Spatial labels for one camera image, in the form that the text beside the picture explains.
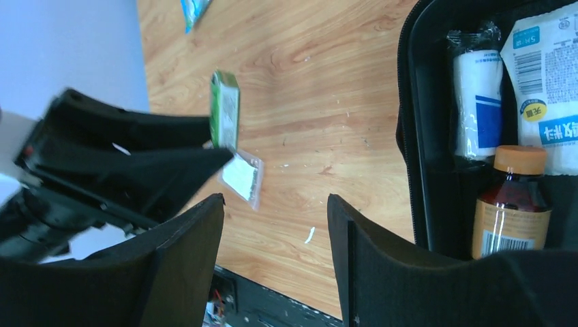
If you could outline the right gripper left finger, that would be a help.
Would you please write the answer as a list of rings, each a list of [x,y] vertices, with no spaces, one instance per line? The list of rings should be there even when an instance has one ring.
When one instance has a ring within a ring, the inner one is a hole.
[[[2,326],[201,326],[224,224],[214,193],[83,260],[1,261]]]

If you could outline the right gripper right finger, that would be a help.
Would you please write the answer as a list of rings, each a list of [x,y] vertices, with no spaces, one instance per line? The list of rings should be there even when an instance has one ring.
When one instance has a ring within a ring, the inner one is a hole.
[[[577,253],[461,261],[423,249],[331,194],[327,220],[345,326],[576,326]]]

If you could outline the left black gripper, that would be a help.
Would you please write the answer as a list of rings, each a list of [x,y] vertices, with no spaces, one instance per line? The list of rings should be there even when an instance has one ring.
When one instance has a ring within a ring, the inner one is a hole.
[[[171,219],[233,157],[201,148],[210,139],[207,116],[135,112],[65,90],[12,155],[22,175],[1,207],[1,257],[40,262],[90,228],[139,234]]]

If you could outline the clear bag white gauze pad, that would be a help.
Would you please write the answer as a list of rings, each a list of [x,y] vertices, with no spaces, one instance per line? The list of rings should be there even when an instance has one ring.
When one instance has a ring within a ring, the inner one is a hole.
[[[239,149],[219,172],[219,181],[257,211],[264,178],[264,162]]]

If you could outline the small green box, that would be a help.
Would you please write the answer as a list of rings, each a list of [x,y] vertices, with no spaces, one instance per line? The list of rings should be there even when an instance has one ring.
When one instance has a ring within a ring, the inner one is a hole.
[[[215,70],[211,78],[209,125],[215,148],[237,152],[241,90],[234,74]]]

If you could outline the brown medicine bottle orange cap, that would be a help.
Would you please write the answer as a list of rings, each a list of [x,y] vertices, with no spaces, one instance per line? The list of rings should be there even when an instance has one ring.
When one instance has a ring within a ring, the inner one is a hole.
[[[547,152],[533,146],[496,148],[495,178],[476,199],[471,256],[499,251],[541,250],[551,203],[541,189]]]

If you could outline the white blue bandage roll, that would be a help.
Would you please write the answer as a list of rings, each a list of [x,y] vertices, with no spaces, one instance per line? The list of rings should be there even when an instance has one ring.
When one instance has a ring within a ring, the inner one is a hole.
[[[495,155],[502,134],[501,31],[486,20],[475,32],[453,30],[446,39],[457,109],[455,155],[487,161]]]

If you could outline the white blue swab packet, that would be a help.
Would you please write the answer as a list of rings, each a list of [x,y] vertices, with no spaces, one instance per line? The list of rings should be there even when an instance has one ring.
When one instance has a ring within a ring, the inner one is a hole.
[[[577,2],[518,20],[500,53],[517,102],[518,143],[547,152],[547,175],[577,174]]]

